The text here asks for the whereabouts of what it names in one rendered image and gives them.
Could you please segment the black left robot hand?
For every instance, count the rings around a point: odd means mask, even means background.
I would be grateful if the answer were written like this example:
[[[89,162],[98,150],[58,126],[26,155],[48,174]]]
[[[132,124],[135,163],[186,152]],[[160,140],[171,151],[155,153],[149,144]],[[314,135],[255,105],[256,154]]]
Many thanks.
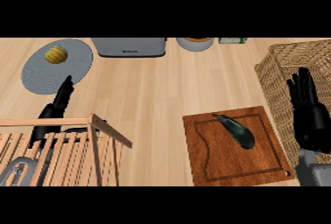
[[[67,107],[69,96],[72,92],[73,92],[73,83],[70,80],[70,76],[67,76],[56,92],[56,98],[53,102],[44,106],[44,109],[38,116],[39,119],[63,117],[64,110]],[[32,128],[27,147],[33,146],[35,141],[41,141],[39,147],[44,147],[45,143],[44,134],[58,132],[60,132],[58,126],[35,126]]]

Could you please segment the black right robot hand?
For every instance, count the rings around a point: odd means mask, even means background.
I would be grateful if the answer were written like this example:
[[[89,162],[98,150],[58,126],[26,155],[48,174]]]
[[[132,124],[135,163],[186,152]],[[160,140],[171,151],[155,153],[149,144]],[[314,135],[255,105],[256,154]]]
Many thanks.
[[[293,113],[293,138],[301,149],[331,154],[331,116],[317,100],[310,71],[299,67],[286,80]]]

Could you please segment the dark eggplant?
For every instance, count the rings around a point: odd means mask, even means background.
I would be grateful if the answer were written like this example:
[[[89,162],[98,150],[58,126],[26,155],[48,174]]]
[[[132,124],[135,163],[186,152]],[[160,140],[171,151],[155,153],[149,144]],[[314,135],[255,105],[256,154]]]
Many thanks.
[[[239,144],[239,146],[245,150],[249,150],[254,147],[254,134],[252,134],[252,132],[227,115],[212,114],[212,116],[215,117],[215,119],[221,123],[221,126],[227,130],[234,142]]]

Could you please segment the brown wooden cutting board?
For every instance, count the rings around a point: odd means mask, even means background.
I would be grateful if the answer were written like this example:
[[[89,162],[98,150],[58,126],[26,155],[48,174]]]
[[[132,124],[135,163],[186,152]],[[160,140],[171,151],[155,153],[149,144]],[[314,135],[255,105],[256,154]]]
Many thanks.
[[[186,115],[184,136],[194,186],[258,186],[295,178],[264,107],[218,111],[252,132],[254,147],[234,142],[211,113]]]

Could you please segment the round grey placemat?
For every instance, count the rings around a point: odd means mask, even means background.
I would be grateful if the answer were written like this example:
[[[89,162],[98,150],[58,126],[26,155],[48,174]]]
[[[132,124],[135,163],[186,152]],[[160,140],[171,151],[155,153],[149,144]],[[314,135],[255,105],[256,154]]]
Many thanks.
[[[47,62],[44,55],[53,46],[66,50],[66,60],[58,64]],[[66,38],[45,44],[27,58],[20,81],[24,89],[38,95],[51,95],[70,76],[76,84],[84,78],[92,63],[92,52],[88,44],[78,39]]]

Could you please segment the yellow squash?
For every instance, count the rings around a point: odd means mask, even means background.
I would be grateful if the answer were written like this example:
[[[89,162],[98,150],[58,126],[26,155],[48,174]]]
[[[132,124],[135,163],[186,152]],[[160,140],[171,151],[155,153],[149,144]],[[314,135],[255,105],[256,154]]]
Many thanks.
[[[51,64],[60,64],[67,59],[67,51],[57,45],[54,45],[44,54],[44,59]]]

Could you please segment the pale wooden slatted rack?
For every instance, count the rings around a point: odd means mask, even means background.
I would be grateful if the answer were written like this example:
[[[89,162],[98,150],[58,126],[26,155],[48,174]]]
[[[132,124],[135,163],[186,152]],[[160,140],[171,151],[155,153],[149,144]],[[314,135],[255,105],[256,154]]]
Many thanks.
[[[24,133],[0,133],[0,173],[19,157],[36,159],[29,186],[116,186],[119,184],[121,150],[131,141],[95,116],[85,118],[44,118],[0,120],[0,128],[22,126],[82,125],[79,132],[44,135],[27,147]]]

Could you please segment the grey toaster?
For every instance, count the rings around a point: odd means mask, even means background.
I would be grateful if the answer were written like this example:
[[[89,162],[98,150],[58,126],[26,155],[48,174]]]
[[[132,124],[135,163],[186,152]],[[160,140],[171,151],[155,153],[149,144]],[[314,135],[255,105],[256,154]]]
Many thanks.
[[[165,38],[92,38],[100,57],[152,58],[165,54]]]

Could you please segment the green and white box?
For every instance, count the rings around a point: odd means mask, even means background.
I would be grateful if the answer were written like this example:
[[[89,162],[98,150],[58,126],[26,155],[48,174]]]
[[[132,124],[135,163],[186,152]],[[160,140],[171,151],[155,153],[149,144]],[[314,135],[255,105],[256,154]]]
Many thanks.
[[[218,38],[220,44],[243,44],[248,38]]]

